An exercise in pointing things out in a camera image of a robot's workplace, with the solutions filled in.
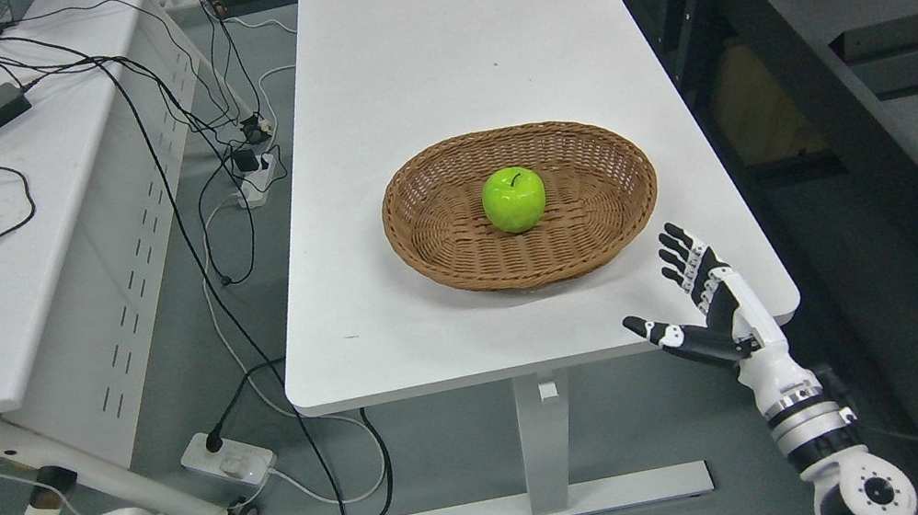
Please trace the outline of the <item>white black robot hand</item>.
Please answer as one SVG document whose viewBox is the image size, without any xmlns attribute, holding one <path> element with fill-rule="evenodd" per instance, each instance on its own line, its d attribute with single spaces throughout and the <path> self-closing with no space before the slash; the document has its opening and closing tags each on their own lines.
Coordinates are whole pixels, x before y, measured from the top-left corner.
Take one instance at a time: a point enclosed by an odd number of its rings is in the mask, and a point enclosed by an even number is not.
<svg viewBox="0 0 918 515">
<path fill-rule="evenodd" d="M 705 322 L 663 324 L 629 316 L 625 328 L 679 358 L 737 368 L 737 381 L 754 392 L 759 414 L 768 421 L 823 394 L 815 373 L 792 359 L 780 323 L 712 246 L 671 223 L 659 239 L 663 277 L 678 284 Z"/>
</svg>

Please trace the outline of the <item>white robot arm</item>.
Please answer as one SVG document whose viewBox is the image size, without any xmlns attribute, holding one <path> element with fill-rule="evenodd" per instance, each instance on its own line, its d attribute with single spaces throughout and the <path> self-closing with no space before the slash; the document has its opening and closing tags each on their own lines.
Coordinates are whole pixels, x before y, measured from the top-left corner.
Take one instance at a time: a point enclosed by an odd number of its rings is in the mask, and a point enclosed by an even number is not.
<svg viewBox="0 0 918 515">
<path fill-rule="evenodd" d="M 855 412 L 818 386 L 767 410 L 778 450 L 814 487 L 814 515 L 915 515 L 918 495 L 895 464 L 878 458 L 855 431 Z"/>
</svg>

